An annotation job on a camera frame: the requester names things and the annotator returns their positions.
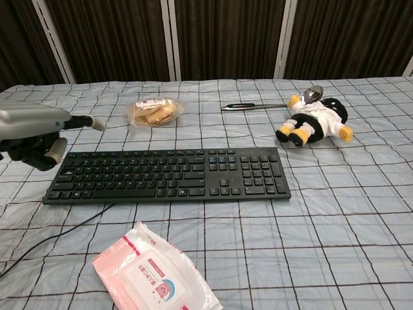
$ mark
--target dark brown curtain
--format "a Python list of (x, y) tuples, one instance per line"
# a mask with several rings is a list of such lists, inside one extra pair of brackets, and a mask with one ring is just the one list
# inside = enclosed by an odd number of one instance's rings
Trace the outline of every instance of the dark brown curtain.
[(0, 0), (0, 91), (64, 83), (31, 0)]
[(78, 83), (169, 80), (160, 1), (46, 3)]
[(272, 78), (285, 0), (175, 0), (182, 79)]
[(413, 1), (298, 1), (284, 77), (402, 75), (413, 54)]

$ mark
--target stuffed toy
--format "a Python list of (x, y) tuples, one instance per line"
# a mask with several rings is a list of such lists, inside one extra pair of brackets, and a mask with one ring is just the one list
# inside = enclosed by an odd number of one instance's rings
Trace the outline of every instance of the stuffed toy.
[(347, 110), (337, 99), (326, 98), (306, 104), (300, 96), (293, 95), (287, 106), (294, 115), (276, 131), (280, 142), (291, 141), (295, 146), (302, 147), (328, 136), (344, 142), (352, 140), (353, 130), (345, 125)]

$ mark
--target wet wipes pack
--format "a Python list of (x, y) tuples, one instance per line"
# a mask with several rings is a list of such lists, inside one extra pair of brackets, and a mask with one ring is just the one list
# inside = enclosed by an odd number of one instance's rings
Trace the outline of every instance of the wet wipes pack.
[(93, 265), (119, 310), (221, 310), (188, 256), (138, 223)]

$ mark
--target black keyboard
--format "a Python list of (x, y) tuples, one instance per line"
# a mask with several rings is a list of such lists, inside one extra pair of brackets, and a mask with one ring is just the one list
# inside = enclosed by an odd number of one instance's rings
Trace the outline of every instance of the black keyboard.
[(44, 204), (289, 199), (276, 148), (69, 152)]

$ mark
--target checkered fabric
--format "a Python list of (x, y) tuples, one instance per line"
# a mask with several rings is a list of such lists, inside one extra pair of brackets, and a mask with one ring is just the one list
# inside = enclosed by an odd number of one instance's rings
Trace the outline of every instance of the checkered fabric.
[[(220, 111), (286, 103), (315, 84), (346, 106), (350, 143), (280, 144), (286, 108)], [(179, 98), (184, 112), (158, 128), (128, 125), (128, 105), (154, 96)], [(6, 99), (106, 121), (104, 133), (62, 132), (67, 151), (276, 146), (292, 198), (116, 205), (31, 252), (0, 280), (0, 309), (115, 309), (92, 260), (136, 222), (186, 252), (225, 309), (412, 309), (413, 77), (18, 85)], [(0, 272), (104, 207), (42, 205), (56, 172), (0, 161)]]

